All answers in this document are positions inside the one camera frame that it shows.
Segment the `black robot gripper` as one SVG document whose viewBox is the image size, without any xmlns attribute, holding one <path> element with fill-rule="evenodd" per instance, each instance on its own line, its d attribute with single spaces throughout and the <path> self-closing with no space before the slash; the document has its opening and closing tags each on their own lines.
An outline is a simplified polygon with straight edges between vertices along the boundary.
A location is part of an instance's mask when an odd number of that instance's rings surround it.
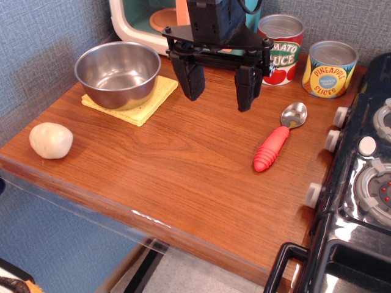
<svg viewBox="0 0 391 293">
<path fill-rule="evenodd" d="M 203 66 L 235 70 L 238 110 L 245 112 L 260 94 L 263 76 L 274 72 L 273 41 L 246 26 L 253 9 L 245 1 L 187 1 L 190 23 L 167 26 L 168 53 L 185 96 L 195 101 L 205 89 Z"/>
</svg>

